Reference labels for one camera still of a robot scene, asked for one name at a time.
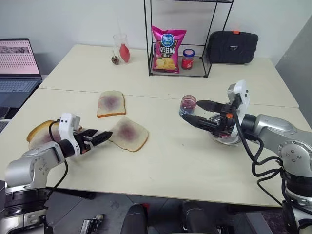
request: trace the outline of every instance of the orange tag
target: orange tag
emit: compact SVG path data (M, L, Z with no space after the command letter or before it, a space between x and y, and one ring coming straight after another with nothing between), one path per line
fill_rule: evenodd
M233 118L233 114L231 113L226 114L226 118Z

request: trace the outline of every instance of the laptop screen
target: laptop screen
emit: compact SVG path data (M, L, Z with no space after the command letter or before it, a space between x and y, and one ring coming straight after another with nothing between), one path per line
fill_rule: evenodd
M0 74L40 75L28 39L0 39Z

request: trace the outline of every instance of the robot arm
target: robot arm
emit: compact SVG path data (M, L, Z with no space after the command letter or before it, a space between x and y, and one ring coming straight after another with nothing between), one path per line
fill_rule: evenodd
M49 171L66 162L66 158L84 154L108 140L112 132L98 134L95 129L79 131L80 117L63 114L59 120L61 141L50 141L27 151L12 161L5 172L5 211L0 234L53 233L46 223L44 206Z
M276 153L279 157L276 159L282 165L285 221L293 231L312 233L312 133L297 129L280 118L245 114L249 97L247 90L243 95L245 90L241 87L246 88L244 81L229 87L228 104L209 100L197 102L204 110L219 113L218 122L192 115L182 117L191 125L209 131L221 143L237 143L238 139L258 140L262 147ZM271 173L278 172L278 169L271 170Z

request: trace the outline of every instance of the bread slice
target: bread slice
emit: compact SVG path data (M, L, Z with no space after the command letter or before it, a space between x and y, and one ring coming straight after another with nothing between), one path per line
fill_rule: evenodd
M52 122L53 120L45 121L28 134L26 140L29 142L29 149L36 148L52 140L49 134L49 126ZM60 141L59 123L53 124L51 130L54 140Z
M110 141L130 152L140 150L148 138L148 131L141 125L123 117L112 129Z
M120 91L106 91L101 93L97 102L97 117L125 115L125 99Z

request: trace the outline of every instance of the jar lid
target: jar lid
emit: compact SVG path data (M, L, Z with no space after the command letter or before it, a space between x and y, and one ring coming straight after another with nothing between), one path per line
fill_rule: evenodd
M192 49L183 50L183 55L185 57L193 57L195 55L195 51Z

